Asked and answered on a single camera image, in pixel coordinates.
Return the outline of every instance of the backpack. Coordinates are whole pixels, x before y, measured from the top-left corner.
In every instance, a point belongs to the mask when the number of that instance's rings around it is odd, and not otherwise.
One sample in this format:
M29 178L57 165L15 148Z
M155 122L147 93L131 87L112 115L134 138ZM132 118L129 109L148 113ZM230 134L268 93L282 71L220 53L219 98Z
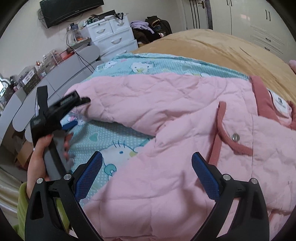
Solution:
M149 27L156 33L163 33L164 35L172 34L170 24L166 20L162 20L157 16L147 17L145 22L149 23Z

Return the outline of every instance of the bed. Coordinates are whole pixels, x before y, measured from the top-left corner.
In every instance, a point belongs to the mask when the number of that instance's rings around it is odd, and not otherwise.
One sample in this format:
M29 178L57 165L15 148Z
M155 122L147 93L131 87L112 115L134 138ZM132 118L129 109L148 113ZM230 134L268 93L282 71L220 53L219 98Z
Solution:
M189 30L175 33L139 48L134 54L116 56L97 67L85 81L98 76L122 76L129 74L177 74L235 77L249 80L260 76L266 87L286 100L296 103L296 75L288 64L265 49L242 39L212 30ZM81 200L83 207L95 192L104 186L129 158L138 154L154 137L138 133L117 123L88 121L70 113L62 124L77 120L70 154L74 171L85 163L94 151L100 151L104 163L87 198ZM117 162L111 161L114 156ZM295 223L294 212L286 230L273 240L282 240Z

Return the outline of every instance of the gray handle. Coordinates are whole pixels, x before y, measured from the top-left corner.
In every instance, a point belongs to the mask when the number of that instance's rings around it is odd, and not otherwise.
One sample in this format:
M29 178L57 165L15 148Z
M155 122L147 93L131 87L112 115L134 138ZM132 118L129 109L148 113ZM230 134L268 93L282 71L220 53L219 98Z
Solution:
M67 163L66 158L64 157L64 152L65 152L64 143L65 143L66 132L64 130L57 130L57 131L54 131L53 134L54 134L53 141L56 145L57 152L62 161L62 165L65 168L65 173L61 173L61 171L58 170L57 165L53 160L53 157L52 157L52 154L50 153L49 148L46 148L44 151L44 162L45 162L47 174L51 181L61 179L63 175L68 173L71 169Z

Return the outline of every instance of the person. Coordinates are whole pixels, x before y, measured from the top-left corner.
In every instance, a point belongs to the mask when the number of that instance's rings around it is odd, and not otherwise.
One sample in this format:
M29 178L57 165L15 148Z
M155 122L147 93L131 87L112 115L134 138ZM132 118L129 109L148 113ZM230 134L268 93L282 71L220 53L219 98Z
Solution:
M71 133L65 137L64 156L67 160L69 160L68 151L70 149L70 140L71 140L72 136L73 136L73 133ZM25 240L25 221L26 221L26 214L27 214L27 209L28 209L28 205L29 205L29 199L31 197L36 180L38 178L44 178L46 181L50 181L50 179L46 173L44 159L43 159L43 153L44 153L45 148L48 147L50 142L52 141L52 138L53 138L53 135L48 135L48 136L40 138L37 141L36 147L33 151L33 154L31 156L31 159L29 162L28 173L27 173L27 182L23 183L20 186L18 205L17 205L18 225L14 226L14 230L18 233L18 235L23 240ZM62 202L60 199L57 199L56 203L57 203L57 209L59 211L63 225L64 225L66 231L68 231L69 220L68 220L67 215L66 215L64 208L62 206Z

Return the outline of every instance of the jacket sleeve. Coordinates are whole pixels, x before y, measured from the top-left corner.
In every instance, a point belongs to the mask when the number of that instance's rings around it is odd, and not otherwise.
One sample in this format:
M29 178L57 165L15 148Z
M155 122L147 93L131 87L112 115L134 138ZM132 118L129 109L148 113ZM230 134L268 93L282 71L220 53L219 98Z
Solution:
M118 122L141 133L155 136L167 122L189 114L196 108L189 94L199 77L163 73L122 77L95 77L72 86L91 103L73 111L103 122Z
M19 190L19 198L18 198L18 205L17 205L17 219L18 225L15 225L13 228L18 233L18 235L25 240L25 221L26 221L26 214L29 205L29 199L27 196L27 183L23 183L20 186ZM57 209L59 211L60 217L64 224L66 231L69 229L69 220L66 216L65 210L63 208L62 202L60 199L56 200L57 202Z

